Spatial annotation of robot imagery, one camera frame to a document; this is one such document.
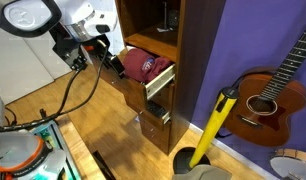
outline guitar neck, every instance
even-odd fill
[[[306,59],[306,30],[296,42],[292,50],[286,56],[283,63],[275,72],[272,79],[266,85],[261,93],[261,97],[274,100],[285,85],[292,79],[297,69]]]

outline yellow pole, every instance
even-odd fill
[[[204,129],[200,142],[195,149],[193,157],[189,163],[190,168],[195,167],[199,163],[202,156],[214,139],[216,133],[222,126],[230,110],[232,109],[233,105],[235,104],[237,98],[238,92],[234,88],[224,88],[221,91],[209,121]]]

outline wooden cabinet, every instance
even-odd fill
[[[149,84],[119,79],[107,69],[102,78],[124,94],[127,104],[139,113],[142,134],[168,154],[186,132],[193,117],[207,62],[224,8],[224,0],[168,0],[168,10],[179,12],[176,30],[159,32],[164,23],[163,0],[116,0],[125,45],[141,48],[174,64]],[[123,62],[125,51],[120,54]],[[148,101],[166,109],[163,117],[148,111]]]

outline black cable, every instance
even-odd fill
[[[66,89],[65,89],[65,93],[64,93],[64,96],[63,96],[63,99],[62,99],[62,103],[61,103],[61,106],[59,107],[59,109],[57,110],[57,112],[55,114],[60,114],[65,106],[65,103],[66,103],[66,100],[67,100],[67,97],[69,95],[69,92],[70,92],[70,89],[71,89],[71,86],[73,84],[73,81],[74,79],[77,77],[77,75],[81,72],[82,70],[79,69],[78,71],[75,71],[75,73],[71,76],[67,86],[66,86]]]
[[[7,118],[7,117],[5,116],[5,120],[6,120],[6,122],[7,122],[7,125],[8,125],[8,126],[10,126],[10,125],[11,125],[11,123],[10,123],[9,118]]]
[[[60,115],[67,114],[67,113],[72,112],[72,111],[82,107],[83,105],[85,105],[92,98],[92,96],[93,96],[93,94],[94,94],[94,92],[96,90],[97,84],[98,84],[99,79],[100,79],[101,69],[102,69],[104,61],[106,59],[107,52],[108,52],[108,48],[107,48],[107,46],[105,46],[105,53],[104,53],[104,55],[102,57],[101,64],[100,64],[100,66],[98,68],[97,77],[96,77],[96,81],[94,83],[93,89],[92,89],[90,95],[88,96],[88,98],[85,101],[83,101],[80,105],[78,105],[78,106],[76,106],[74,108],[71,108],[71,109],[69,109],[67,111],[61,112],[59,114],[58,113],[54,113],[54,114],[52,114],[50,116],[47,116],[47,117],[39,119],[39,120],[33,120],[33,121],[29,122],[29,123],[24,123],[24,124],[19,124],[19,125],[14,125],[14,126],[0,126],[0,132],[10,132],[10,131],[18,131],[18,130],[21,130],[21,129],[33,128],[33,127],[36,127],[38,125],[41,125],[41,124],[47,123],[49,121],[52,121],[53,119],[57,118]]]
[[[81,104],[79,104],[79,105],[75,106],[74,108],[71,108],[71,109],[69,109],[67,111],[62,112],[59,115],[67,114],[69,112],[72,112],[72,111],[74,111],[74,110],[84,106],[92,98],[92,96],[93,96],[93,94],[94,94],[94,92],[96,90],[97,84],[99,83],[99,80],[100,80],[101,70],[102,70],[102,66],[104,64],[107,52],[108,52],[108,48],[105,47],[105,53],[104,53],[104,56],[102,58],[101,64],[100,64],[100,66],[99,66],[99,68],[97,70],[97,77],[96,77],[95,83],[94,83],[92,91],[91,91],[90,95],[87,97],[87,99],[84,100]]]
[[[17,124],[17,117],[16,117],[16,114],[14,113],[14,111],[12,111],[10,108],[8,107],[5,107],[6,110],[8,110],[9,112],[11,112],[11,114],[13,115],[13,121],[10,123],[9,122],[9,125],[15,125]]]
[[[264,73],[272,73],[272,71],[249,72],[249,73],[243,74],[243,75],[241,75],[239,78],[237,78],[237,79],[235,80],[235,82],[232,84],[232,87],[237,88],[237,87],[239,86],[240,81],[241,81],[245,76],[252,75],[252,74],[264,74]]]

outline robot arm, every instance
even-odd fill
[[[74,70],[76,66],[72,63],[81,56],[85,59],[84,53],[97,57],[96,61],[107,57],[109,42],[104,33],[113,31],[116,23],[113,12],[94,10],[86,0],[0,0],[0,28],[20,37],[38,37],[49,31],[56,42],[53,50]],[[82,47],[88,47],[87,51],[81,51]],[[113,63],[121,77],[122,64],[116,56],[108,54],[107,65]],[[0,126],[3,121],[4,104],[0,99]],[[64,152],[53,150],[27,131],[0,132],[0,170],[11,172],[14,177],[31,179],[34,171],[41,169],[37,166],[50,164],[51,169],[44,171],[56,175],[64,161]]]
[[[0,0],[0,28],[16,36],[37,37],[58,23],[84,42],[113,31],[117,17],[85,0]]]

